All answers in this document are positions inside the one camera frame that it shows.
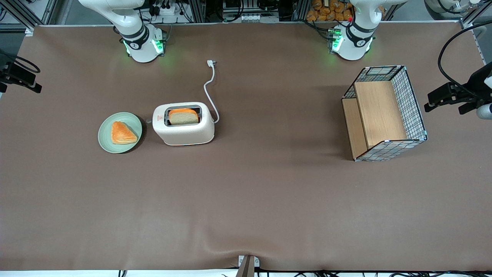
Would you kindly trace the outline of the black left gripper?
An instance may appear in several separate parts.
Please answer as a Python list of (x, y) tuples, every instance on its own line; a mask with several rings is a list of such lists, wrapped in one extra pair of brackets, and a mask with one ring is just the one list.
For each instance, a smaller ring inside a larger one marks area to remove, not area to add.
[[(492, 62), (489, 62), (471, 74), (466, 82), (466, 89), (480, 105), (489, 104), (492, 101), (491, 70)], [(431, 112), (443, 105), (455, 105), (468, 101), (468, 94), (450, 82), (431, 91), (427, 97), (428, 103), (424, 105), (425, 112)]]

